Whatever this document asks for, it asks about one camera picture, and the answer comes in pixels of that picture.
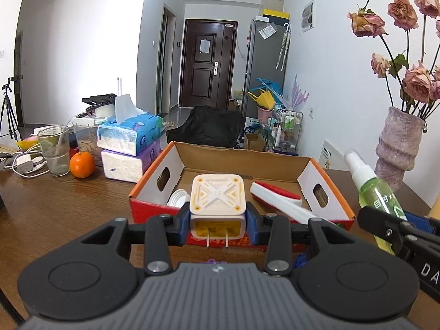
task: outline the gray refrigerator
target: gray refrigerator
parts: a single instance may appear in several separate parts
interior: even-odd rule
[[[272,82],[276,82],[281,90],[284,84],[285,68],[283,71],[281,70],[284,52],[278,69],[275,68],[286,27],[276,25],[277,32],[269,38],[264,39],[258,32],[258,28],[266,25],[266,22],[256,20],[252,20],[250,25],[250,42],[248,45],[243,102],[241,104],[241,112],[245,117],[249,118],[257,118],[257,103],[254,102],[254,100],[252,100],[252,98],[250,98],[247,94],[247,92],[261,84],[260,82],[256,81],[257,78],[268,79]]]

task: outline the doorway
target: doorway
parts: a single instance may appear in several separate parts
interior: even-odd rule
[[[23,117],[23,102],[21,101],[21,42],[23,41],[23,31],[17,33],[15,37],[14,49],[14,99],[15,110],[17,111],[17,123],[20,128],[25,126]]]
[[[156,85],[156,114],[167,115],[170,109],[172,55],[176,17],[166,6],[162,15]]]
[[[181,106],[209,105],[227,109],[237,26],[236,21],[186,20]]]

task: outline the table surface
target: table surface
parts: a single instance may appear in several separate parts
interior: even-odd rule
[[[357,214],[357,190],[348,172],[327,170],[353,211]],[[117,216],[131,222],[128,193],[132,183],[109,180],[101,168],[88,179],[72,175],[55,178],[43,175],[24,179],[0,171],[0,194],[5,208],[0,210],[0,288],[18,311],[26,311],[17,292],[20,271],[31,261],[75,239]],[[396,192],[402,207],[419,215],[430,208],[408,186]],[[355,222],[351,232],[375,244],[373,236]],[[173,265],[179,262],[203,262],[208,259],[230,263],[262,264],[265,254],[259,249],[215,249],[199,246],[170,247]],[[143,246],[133,246],[130,261],[142,267]],[[440,327],[440,305],[420,291],[409,318],[424,330]],[[0,310],[0,328],[14,329],[14,323]]]

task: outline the clear spray cap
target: clear spray cap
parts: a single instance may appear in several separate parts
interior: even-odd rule
[[[373,169],[365,163],[356,150],[349,150],[345,153],[344,160],[358,190],[372,178],[377,177]]]

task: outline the green spray bottle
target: green spray bottle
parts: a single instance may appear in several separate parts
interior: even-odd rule
[[[375,207],[383,212],[406,220],[405,213],[388,183],[378,178],[373,169],[365,164],[364,160],[355,150],[348,151],[344,159],[359,191],[359,204],[361,207]],[[379,237],[375,236],[375,238],[380,249],[394,254],[390,243]]]

